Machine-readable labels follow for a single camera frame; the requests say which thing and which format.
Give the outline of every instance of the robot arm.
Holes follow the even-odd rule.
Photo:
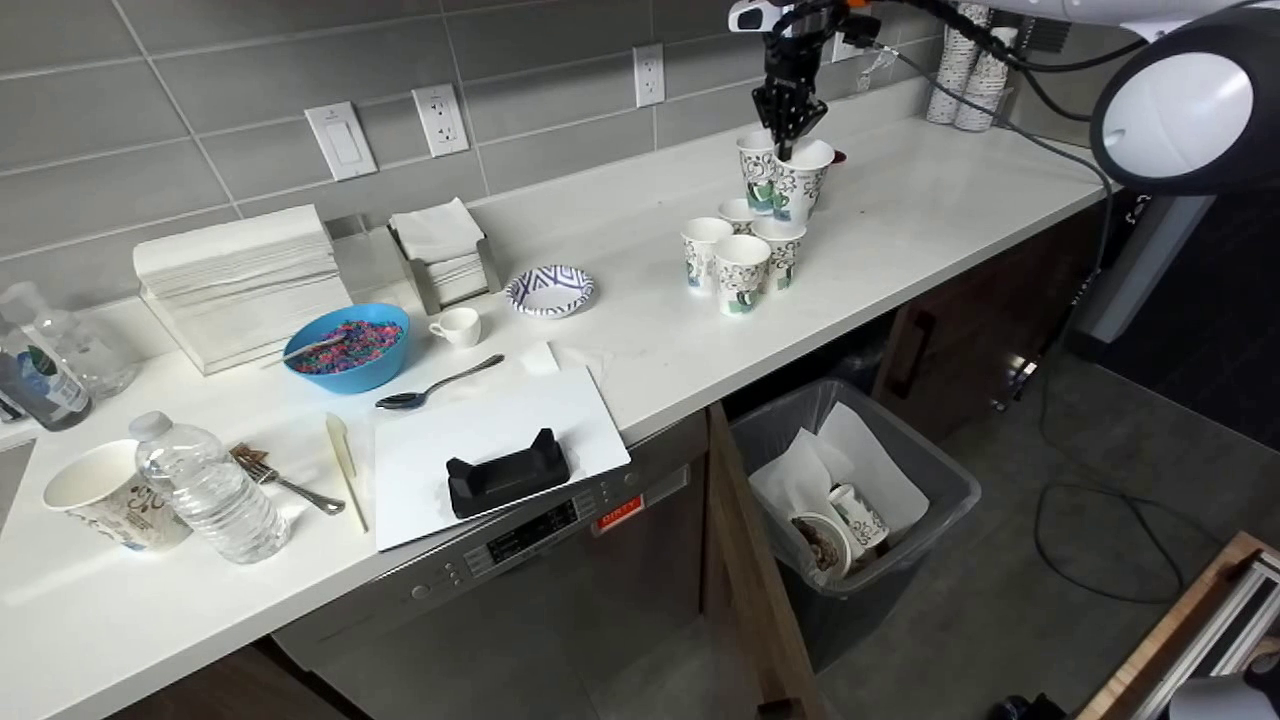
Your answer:
[[[945,0],[910,0],[964,38]],[[1127,189],[1233,192],[1280,184],[1280,0],[985,0],[1005,11],[1132,30],[1153,46],[1105,87],[1090,154]],[[849,0],[734,0],[733,31],[764,38],[759,126],[789,162],[826,113],[817,99],[821,49],[842,31],[877,46],[877,21]]]

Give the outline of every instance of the gray tile backsplash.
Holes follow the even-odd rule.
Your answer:
[[[7,0],[0,283],[113,299],[135,289],[126,250],[147,235],[288,205],[382,218],[480,199],[747,126],[764,54],[726,38],[726,4]],[[926,17],[886,17],[897,46],[933,57]],[[639,113],[636,46],[669,57],[669,99]],[[831,68],[822,87],[856,92],[851,74]],[[457,83],[467,154],[429,158],[408,99],[425,83]],[[328,181],[302,110],[336,99],[356,105],[377,175]]]

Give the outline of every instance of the kitchen counter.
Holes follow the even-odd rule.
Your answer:
[[[392,388],[549,341],[561,363],[590,367],[636,444],[1099,199],[1083,168],[1015,135],[917,120],[920,96],[920,83],[901,83],[831,110],[821,135],[849,164],[826,172],[794,283],[747,319],[685,293],[676,235],[739,189],[726,133],[475,205],[504,264],[580,264],[600,299],[549,325],[489,296],[480,349],[425,354]],[[53,468],[123,435],[147,410],[288,447],[271,458],[278,472],[336,497],[324,412],[342,412],[359,447],[372,435],[368,397],[332,400],[283,367],[203,379],[175,354],[80,429],[39,435],[0,536],[0,717],[103,717],[440,548],[377,558],[352,512],[302,512],[278,558],[232,569],[197,545],[123,558],[39,507]]]

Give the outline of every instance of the cabinet door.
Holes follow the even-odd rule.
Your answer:
[[[904,303],[877,400],[933,439],[1005,410],[1009,367],[1064,328],[1090,250],[1096,218],[1071,218]]]

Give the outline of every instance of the trash bin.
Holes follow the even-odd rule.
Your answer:
[[[926,497],[926,512],[880,561],[849,580],[811,587],[780,564],[817,667],[831,663],[885,620],[926,548],[937,548],[937,540],[979,499],[979,484],[961,464],[842,379],[817,379],[739,415],[733,432],[747,478],[783,458],[799,429],[821,432],[835,405],[851,410],[877,432],[901,472]]]

